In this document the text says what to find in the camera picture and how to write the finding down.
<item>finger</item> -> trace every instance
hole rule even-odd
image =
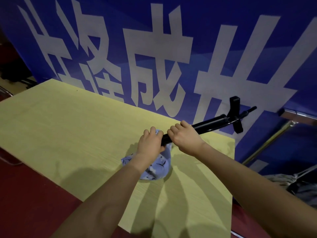
[[[165,146],[161,146],[159,152],[163,152],[165,150]]]
[[[167,130],[167,134],[168,134],[168,136],[171,138],[171,140],[173,140],[173,138],[174,138],[174,133],[173,133],[173,131],[171,131],[171,130],[169,129],[169,130]]]
[[[163,131],[162,131],[162,130],[160,130],[160,131],[157,133],[157,137],[159,137],[160,140],[163,138]]]
[[[154,126],[152,126],[150,129],[150,134],[155,135],[155,132],[156,132],[156,128]]]
[[[146,130],[144,130],[144,132],[143,132],[143,136],[144,137],[146,137],[146,136],[148,136],[150,133],[149,133],[149,131],[146,129]]]
[[[175,124],[175,127],[178,129],[178,130],[182,130],[184,127],[183,126],[181,126],[180,124]]]
[[[170,130],[174,133],[177,134],[178,133],[178,129],[175,126],[171,126]]]
[[[187,127],[190,126],[190,124],[187,123],[185,120],[181,121],[180,124],[181,124],[181,126],[183,126],[184,128],[187,128]]]

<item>blue cloth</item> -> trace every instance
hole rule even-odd
[[[141,175],[141,180],[158,180],[161,178],[164,178],[171,167],[171,149],[172,144],[167,144],[166,148],[163,152],[161,152],[156,160],[153,162],[153,164],[150,165],[149,168],[147,168],[143,174]],[[125,166],[130,162],[131,159],[133,159],[135,154],[131,154],[129,156],[126,156],[121,159],[122,165]]]

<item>hand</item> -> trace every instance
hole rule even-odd
[[[163,132],[159,131],[156,134],[155,131],[155,127],[151,127],[150,131],[144,130],[138,143],[136,157],[133,158],[133,160],[139,160],[142,163],[140,165],[144,170],[155,161],[160,152],[165,150],[165,147],[161,146]]]
[[[180,124],[171,126],[167,134],[180,151],[194,157],[198,156],[201,147],[206,143],[196,130],[184,120]]]

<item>yellow wooden table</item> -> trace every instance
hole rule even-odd
[[[144,129],[177,121],[49,80],[0,102],[0,147],[84,201],[136,151]],[[203,139],[234,157],[234,140]],[[119,223],[153,237],[230,237],[232,196],[195,158],[172,149],[172,171],[139,181]]]

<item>left hand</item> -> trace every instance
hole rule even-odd
[[[157,134],[155,131],[155,127],[151,127],[150,131],[144,130],[138,143],[136,156],[144,161],[146,168],[165,150],[165,147],[161,146],[163,131],[160,130]]]

